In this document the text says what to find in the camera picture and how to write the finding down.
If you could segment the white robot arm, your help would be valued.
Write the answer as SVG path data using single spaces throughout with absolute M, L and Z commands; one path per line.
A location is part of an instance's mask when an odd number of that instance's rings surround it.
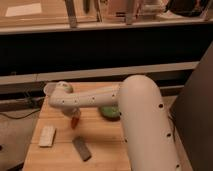
M 69 84 L 55 85 L 49 105 L 60 110 L 118 107 L 131 171 L 181 171 L 167 111 L 156 83 L 145 75 L 123 82 L 72 93 Z

